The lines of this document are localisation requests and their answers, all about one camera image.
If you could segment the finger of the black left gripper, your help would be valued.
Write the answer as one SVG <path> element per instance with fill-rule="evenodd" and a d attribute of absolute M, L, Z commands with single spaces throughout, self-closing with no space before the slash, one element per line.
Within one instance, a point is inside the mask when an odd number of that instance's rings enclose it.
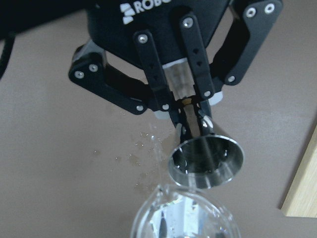
<path fill-rule="evenodd" d="M 178 65 L 178 126 L 200 126 L 210 116 L 224 85 L 237 85 L 282 11 L 280 0 L 182 0 L 178 41 L 184 61 Z M 212 62 L 206 47 L 229 9 L 230 29 Z"/>
<path fill-rule="evenodd" d="M 105 50 L 92 39 L 76 49 L 69 79 L 132 114 L 141 115 L 147 109 L 166 112 L 174 126 L 182 124 L 182 111 L 169 88 L 151 32 L 137 31 L 132 41 L 147 84 L 107 63 Z"/>

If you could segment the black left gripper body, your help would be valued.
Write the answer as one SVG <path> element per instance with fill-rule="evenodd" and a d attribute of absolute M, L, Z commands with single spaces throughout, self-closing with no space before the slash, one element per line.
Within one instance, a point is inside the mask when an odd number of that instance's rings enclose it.
<path fill-rule="evenodd" d="M 204 46 L 210 43 L 228 0 L 3 0 L 0 3 L 0 38 L 4 47 L 0 71 L 4 73 L 19 33 L 85 9 L 90 41 L 78 48 L 70 74 L 92 74 L 101 65 L 103 52 L 141 68 L 133 37 L 153 39 L 159 60 L 167 64 L 186 57 L 181 25 L 190 13 L 197 19 Z"/>

